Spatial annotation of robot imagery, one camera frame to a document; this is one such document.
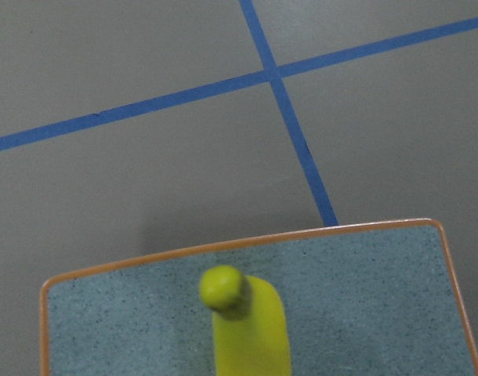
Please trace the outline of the yellow banana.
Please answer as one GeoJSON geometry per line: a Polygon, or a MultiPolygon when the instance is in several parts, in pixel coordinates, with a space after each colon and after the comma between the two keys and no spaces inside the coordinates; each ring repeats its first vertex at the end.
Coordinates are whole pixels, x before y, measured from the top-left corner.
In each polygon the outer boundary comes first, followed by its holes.
{"type": "Polygon", "coordinates": [[[271,283],[214,266],[203,273],[199,295],[212,311],[217,375],[292,374],[284,305],[271,283]]]}

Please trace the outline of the grey square plate orange rim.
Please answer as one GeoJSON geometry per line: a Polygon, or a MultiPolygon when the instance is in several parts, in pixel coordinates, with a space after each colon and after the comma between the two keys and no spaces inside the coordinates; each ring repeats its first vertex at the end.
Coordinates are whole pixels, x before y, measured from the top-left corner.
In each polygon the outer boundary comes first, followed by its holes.
{"type": "Polygon", "coordinates": [[[446,234],[432,219],[303,230],[65,273],[40,295],[43,375],[217,375],[199,282],[228,265],[284,305],[291,375],[478,375],[446,234]]]}

